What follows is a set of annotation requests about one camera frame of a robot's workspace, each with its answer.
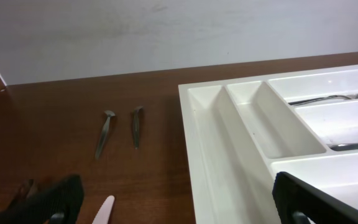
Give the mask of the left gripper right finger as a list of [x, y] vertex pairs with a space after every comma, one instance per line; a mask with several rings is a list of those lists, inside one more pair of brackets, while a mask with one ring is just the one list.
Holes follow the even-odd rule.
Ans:
[[272, 196], [282, 223], [358, 224], [358, 210], [287, 172], [276, 174]]

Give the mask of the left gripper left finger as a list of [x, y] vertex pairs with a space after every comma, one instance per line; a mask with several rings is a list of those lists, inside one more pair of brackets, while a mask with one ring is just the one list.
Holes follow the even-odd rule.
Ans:
[[81, 177], [69, 175], [0, 212], [0, 223], [75, 223], [85, 193]]

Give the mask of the large metal spoon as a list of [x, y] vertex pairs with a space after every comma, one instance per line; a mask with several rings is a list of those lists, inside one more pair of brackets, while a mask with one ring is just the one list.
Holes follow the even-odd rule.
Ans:
[[334, 151], [351, 151], [358, 149], [358, 143], [328, 144], [328, 147]]

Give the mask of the white cutlery tray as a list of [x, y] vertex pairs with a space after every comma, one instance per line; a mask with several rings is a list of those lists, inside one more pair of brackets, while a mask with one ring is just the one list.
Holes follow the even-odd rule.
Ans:
[[[197, 223], [278, 223], [284, 171], [358, 209], [358, 65], [180, 85]], [[305, 105], [289, 102], [331, 95]]]

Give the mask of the metal fork dark handle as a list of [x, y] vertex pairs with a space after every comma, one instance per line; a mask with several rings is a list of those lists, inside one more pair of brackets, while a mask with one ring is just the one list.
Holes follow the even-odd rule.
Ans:
[[289, 102], [288, 104], [292, 105], [292, 106], [298, 106], [298, 105], [305, 105], [305, 104], [308, 104], [308, 103], [314, 103], [314, 102], [317, 102], [317, 101], [330, 100], [330, 99], [334, 99], [334, 98], [344, 98], [346, 100], [352, 100], [353, 99], [352, 97], [346, 96], [346, 95], [331, 95], [331, 96], [312, 98], [312, 99], [307, 99], [307, 100], [292, 101], [292, 102]]

